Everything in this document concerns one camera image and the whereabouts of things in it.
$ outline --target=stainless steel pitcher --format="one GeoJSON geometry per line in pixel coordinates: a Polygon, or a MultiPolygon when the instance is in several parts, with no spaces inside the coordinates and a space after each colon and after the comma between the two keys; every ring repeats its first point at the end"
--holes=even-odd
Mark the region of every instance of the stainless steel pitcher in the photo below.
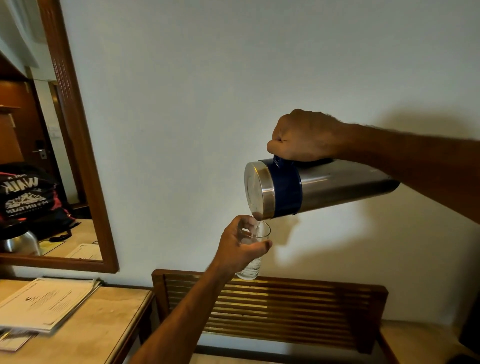
{"type": "Polygon", "coordinates": [[[294,162],[275,156],[245,167],[248,206],[258,221],[387,194],[399,184],[380,170],[339,159],[294,162]]]}

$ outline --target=fist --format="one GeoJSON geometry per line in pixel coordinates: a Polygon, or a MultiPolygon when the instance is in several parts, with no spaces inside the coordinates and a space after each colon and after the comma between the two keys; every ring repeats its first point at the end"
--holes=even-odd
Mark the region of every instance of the fist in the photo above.
{"type": "Polygon", "coordinates": [[[242,271],[252,260],[260,258],[272,247],[270,240],[241,244],[241,240],[251,234],[255,219],[252,216],[240,215],[233,219],[223,231],[220,244],[212,266],[220,269],[229,278],[242,271]]]}
{"type": "Polygon", "coordinates": [[[321,112],[296,109],[278,120],[267,150],[300,162],[336,158],[347,125],[321,112]]]}

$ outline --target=hairy forearm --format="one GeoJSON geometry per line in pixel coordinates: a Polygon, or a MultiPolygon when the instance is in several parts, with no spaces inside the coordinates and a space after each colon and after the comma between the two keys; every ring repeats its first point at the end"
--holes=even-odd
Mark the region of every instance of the hairy forearm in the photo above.
{"type": "Polygon", "coordinates": [[[480,223],[480,142],[348,127],[339,159],[382,170],[480,223]]]}
{"type": "Polygon", "coordinates": [[[215,301],[230,278],[210,266],[131,363],[188,364],[215,301]]]}

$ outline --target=clear glass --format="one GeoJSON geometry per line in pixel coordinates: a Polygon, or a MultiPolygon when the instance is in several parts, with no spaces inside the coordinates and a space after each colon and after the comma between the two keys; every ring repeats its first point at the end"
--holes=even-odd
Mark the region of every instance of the clear glass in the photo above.
{"type": "MultiPolygon", "coordinates": [[[[270,229],[270,226],[268,226],[267,223],[258,221],[253,228],[250,229],[251,236],[243,237],[240,242],[248,245],[256,242],[262,242],[264,240],[268,240],[271,232],[272,229],[270,229]]],[[[261,264],[262,257],[254,259],[243,271],[237,273],[237,277],[244,280],[253,280],[257,278],[261,264]]]]}

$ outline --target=table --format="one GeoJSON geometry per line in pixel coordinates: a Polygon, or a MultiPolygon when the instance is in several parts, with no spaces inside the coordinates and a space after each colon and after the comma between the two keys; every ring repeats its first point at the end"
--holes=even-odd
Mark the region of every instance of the table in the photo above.
{"type": "Polygon", "coordinates": [[[71,230],[72,236],[68,238],[62,245],[46,253],[44,256],[64,258],[80,244],[92,244],[93,242],[97,241],[93,220],[79,218],[77,219],[77,222],[81,222],[81,224],[71,230]]]}
{"type": "MultiPolygon", "coordinates": [[[[0,301],[28,281],[0,280],[0,301]]],[[[51,337],[36,336],[15,353],[0,352],[2,364],[121,364],[137,335],[151,334],[150,290],[100,287],[51,337]]]]}
{"type": "Polygon", "coordinates": [[[443,325],[384,320],[379,342],[389,362],[395,364],[445,364],[458,354],[475,357],[443,325]]]}

